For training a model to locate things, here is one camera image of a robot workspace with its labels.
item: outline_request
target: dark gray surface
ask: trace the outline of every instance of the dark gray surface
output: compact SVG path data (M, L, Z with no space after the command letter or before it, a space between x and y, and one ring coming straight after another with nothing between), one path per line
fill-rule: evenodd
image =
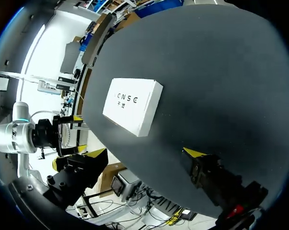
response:
M102 115L112 78L164 86L148 137ZM289 55L266 20L233 7L163 11L120 30L92 71L83 117L141 180L166 198L216 217L179 163L182 147L218 154L225 167L256 180L273 202L289 173Z

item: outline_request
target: cable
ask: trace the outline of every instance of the cable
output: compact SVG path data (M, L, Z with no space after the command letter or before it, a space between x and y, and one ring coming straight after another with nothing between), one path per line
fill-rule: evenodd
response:
M152 192L153 190L151 190L149 192L149 190L146 190L146 195L148 195L148 197L152 198L152 199L160 199L160 198L163 198L163 196L155 196L155 195L152 195Z
M146 230L151 230L151 229L155 229L155 228L162 228L163 226L162 226L162 224L164 224L165 223L165 225L164 226L166 226L167 225L167 221L165 221L165 222L163 222L163 223L161 223L160 225L157 225L157 226L154 226L154 225L149 225L149 226L153 226L153 228L150 228L150 229L146 229Z
M146 226L146 224L145 225L143 225L141 228L139 228L138 230L141 230L141 229L143 229L144 227Z
M203 223L203 222L207 222L207 221L212 221L212 220L214 220L214 219L209 219L209 220L200 221L200 222L195 223L195 224L193 224L193 225L191 225L191 226L195 226L196 224Z
M176 225L176 226L180 226L180 225L183 225L183 224L185 224L185 222L186 222L186 220L184 220L182 224L177 224L177 223L178 223L178 222L177 222L177 223L176 223L176 224L174 224L174 225Z
M133 204L133 205L122 204L122 205L120 205L120 206L118 206L118 207L116 207L116 208L114 208L114 209L112 209L112 210L110 210L110 211L108 211L108 212L105 212L105 213L103 213L103 214L101 214L101 215L104 215L104 214L107 214L107 213L109 213L109 212L112 212L112 211L114 211L114 210L116 210L116 209L118 209L118 208L120 208L120 207L122 207L122 206L127 206L127 207L135 206L140 199L138 199L138 200L133 200L132 202L136 201L136 203ZM96 202L96 203L90 203L90 205L92 205L92 204L97 204L97 203L103 203L103 202L105 202L105 201L100 201L100 202Z
M112 224L120 224L122 222L128 222L128 221L136 220L136 219L139 219L140 217L137 217L137 218L134 218L134 219L129 219L129 220L123 220L123 221L119 221L119 222L112 222L111 224L107 224L106 226L112 225Z
M139 210L140 210L140 213L135 213L135 211L131 211L130 213L133 214L133 215L138 215L139 216L142 213L142 208L139 207Z

